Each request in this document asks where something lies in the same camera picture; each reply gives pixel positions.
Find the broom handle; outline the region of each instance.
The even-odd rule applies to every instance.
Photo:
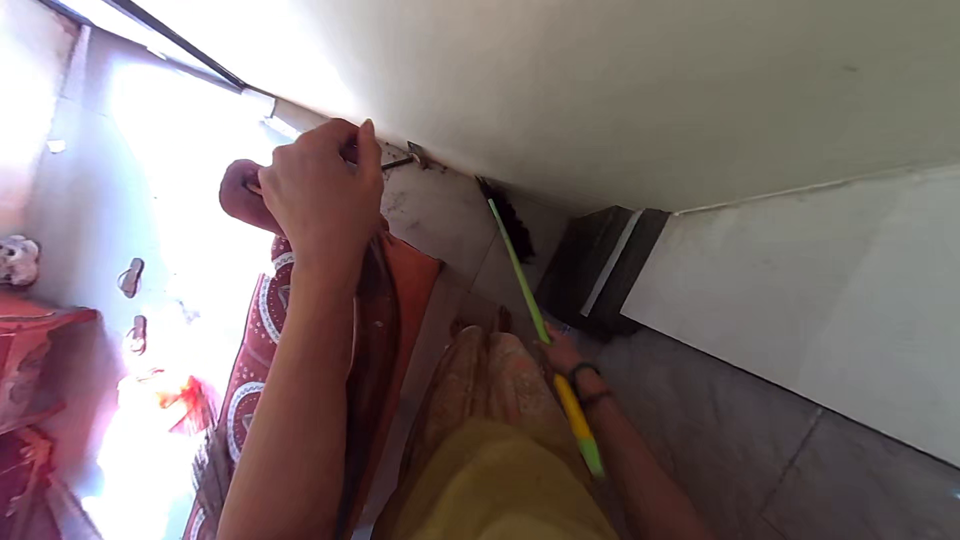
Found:
[[[527,302],[527,309],[530,310],[530,316],[534,319],[537,336],[540,337],[540,341],[550,345],[550,336],[546,333],[546,326],[543,324],[543,316],[540,314],[540,308],[537,306],[533,292],[530,291],[530,285],[527,284],[526,276],[523,275],[520,260],[516,258],[514,243],[510,241],[507,228],[504,227],[503,220],[500,219],[500,212],[496,209],[496,203],[493,199],[487,199],[487,204],[490,205],[490,210],[493,211],[493,218],[496,219],[496,227],[500,230],[500,235],[503,236],[504,243],[507,244],[507,253],[510,254],[510,262],[514,264],[516,280],[520,282],[520,290],[523,292],[523,299]],[[604,470],[600,461],[600,451],[597,448],[596,440],[593,438],[593,433],[587,424],[587,417],[584,416],[584,411],[580,407],[580,403],[577,402],[577,398],[573,394],[573,389],[570,388],[570,383],[567,382],[563,376],[555,374],[553,377],[553,385],[557,389],[557,395],[560,397],[560,403],[564,406],[564,412],[566,413],[566,421],[570,424],[570,430],[573,431],[573,436],[577,438],[580,454],[583,455],[584,461],[590,469],[590,473],[594,478],[602,478],[604,476]]]

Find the yellow shirt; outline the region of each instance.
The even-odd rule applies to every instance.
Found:
[[[555,454],[520,430],[480,419],[447,437],[416,479],[393,530],[374,536],[617,538],[586,487]]]

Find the teddy bear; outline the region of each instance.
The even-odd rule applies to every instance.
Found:
[[[25,236],[0,238],[0,284],[33,284],[39,271],[39,256],[40,247]]]

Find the bracelet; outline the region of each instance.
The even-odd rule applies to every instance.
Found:
[[[580,401],[580,390],[577,388],[577,372],[582,369],[592,369],[598,376],[600,375],[600,369],[590,362],[580,362],[573,366],[570,373],[566,374],[566,380],[570,383],[570,388],[573,388],[573,395],[577,397],[577,401]]]
[[[611,390],[604,390],[603,392],[597,392],[596,394],[591,394],[586,396],[583,400],[580,401],[580,408],[587,412],[589,408],[596,405],[597,402],[604,398],[612,398],[613,392]]]

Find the right hand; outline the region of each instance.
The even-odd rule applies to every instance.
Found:
[[[345,157],[353,158],[356,167]],[[274,150],[259,171],[263,200],[290,240],[297,267],[359,275],[380,224],[380,146],[368,120],[357,128],[334,118]]]
[[[577,364],[584,361],[584,358],[577,352],[577,346],[569,335],[565,335],[553,325],[543,322],[546,325],[546,333],[550,336],[550,345],[537,341],[537,346],[546,355],[550,367],[560,375],[566,377],[570,370]]]

